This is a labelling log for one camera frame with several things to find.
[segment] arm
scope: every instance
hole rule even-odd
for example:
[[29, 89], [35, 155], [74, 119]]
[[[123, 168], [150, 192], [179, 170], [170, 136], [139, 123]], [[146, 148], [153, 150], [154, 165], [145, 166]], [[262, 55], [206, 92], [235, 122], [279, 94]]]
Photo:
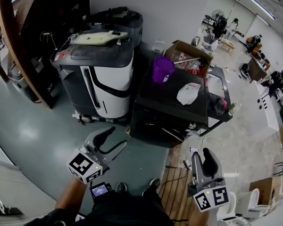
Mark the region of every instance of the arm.
[[57, 201], [56, 209], [71, 210], [77, 214], [80, 210], [87, 185], [72, 177], [68, 187]]

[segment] purple bucket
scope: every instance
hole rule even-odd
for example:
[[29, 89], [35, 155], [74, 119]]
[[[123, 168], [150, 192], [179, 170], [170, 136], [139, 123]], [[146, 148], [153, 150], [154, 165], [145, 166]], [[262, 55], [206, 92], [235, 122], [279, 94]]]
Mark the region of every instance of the purple bucket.
[[164, 83], [174, 71], [175, 64], [171, 59], [167, 57], [159, 57], [154, 61], [152, 79], [156, 83]]

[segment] person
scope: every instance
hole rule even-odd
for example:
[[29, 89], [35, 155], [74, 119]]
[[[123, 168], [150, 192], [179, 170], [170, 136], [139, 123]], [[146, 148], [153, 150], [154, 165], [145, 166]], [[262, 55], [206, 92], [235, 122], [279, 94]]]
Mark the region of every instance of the person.
[[87, 185], [73, 176], [69, 186], [57, 201], [55, 209], [43, 218], [37, 218], [26, 226], [113, 226], [151, 225], [174, 226], [165, 213], [157, 189], [160, 179], [155, 178], [142, 196], [131, 196], [125, 183], [117, 185], [116, 192], [97, 201], [85, 219], [75, 222]]
[[236, 33], [236, 31], [238, 30], [238, 19], [235, 18], [229, 25], [229, 27], [227, 28], [228, 34], [226, 39], [229, 40], [231, 39], [234, 34]]
[[222, 19], [219, 22], [213, 23], [212, 33], [215, 35], [216, 39], [219, 39], [222, 34], [226, 34], [226, 20]]
[[278, 89], [283, 88], [283, 70], [281, 72], [272, 72], [266, 81], [261, 83], [262, 86], [269, 88], [269, 96], [271, 97]]
[[247, 53], [251, 53], [255, 47], [261, 42], [262, 35], [255, 35], [251, 41], [247, 44]]

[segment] tiled floor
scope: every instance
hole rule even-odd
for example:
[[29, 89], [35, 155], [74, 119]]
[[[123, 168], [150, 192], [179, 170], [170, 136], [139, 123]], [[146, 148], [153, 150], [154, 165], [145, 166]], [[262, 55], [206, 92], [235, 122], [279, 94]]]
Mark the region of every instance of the tiled floor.
[[[228, 67], [227, 70], [224, 69], [225, 78], [231, 102], [237, 103], [233, 119], [221, 124], [205, 137], [199, 137], [196, 134], [191, 136], [185, 140], [181, 148], [181, 158], [189, 160], [191, 160], [190, 147], [211, 149], [222, 163], [227, 185], [236, 193], [248, 191], [249, 183], [252, 181], [272, 176], [273, 164], [283, 161], [279, 132], [263, 140], [249, 138], [246, 133], [245, 105], [242, 103], [242, 97], [250, 80], [240, 79], [234, 70], [240, 73], [239, 65], [248, 63], [249, 60], [250, 56], [245, 53], [245, 47], [239, 42], [235, 43], [232, 54], [217, 48], [212, 63], [222, 68]], [[214, 89], [212, 93], [222, 93], [218, 87], [220, 82], [218, 80], [213, 82], [215, 86], [209, 88], [210, 92]], [[279, 115], [280, 106], [274, 98], [272, 100], [280, 127], [282, 126]], [[215, 122], [210, 119], [210, 126]]]

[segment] black sleeve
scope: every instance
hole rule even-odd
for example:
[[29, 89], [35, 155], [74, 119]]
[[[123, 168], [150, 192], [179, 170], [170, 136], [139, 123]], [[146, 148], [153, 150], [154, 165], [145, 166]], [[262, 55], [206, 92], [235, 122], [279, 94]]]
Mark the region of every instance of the black sleeve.
[[74, 214], [71, 211], [64, 209], [55, 209], [46, 216], [42, 218], [36, 218], [33, 221], [25, 224], [25, 226], [44, 226], [44, 225], [71, 226], [75, 224], [75, 217], [76, 214]]

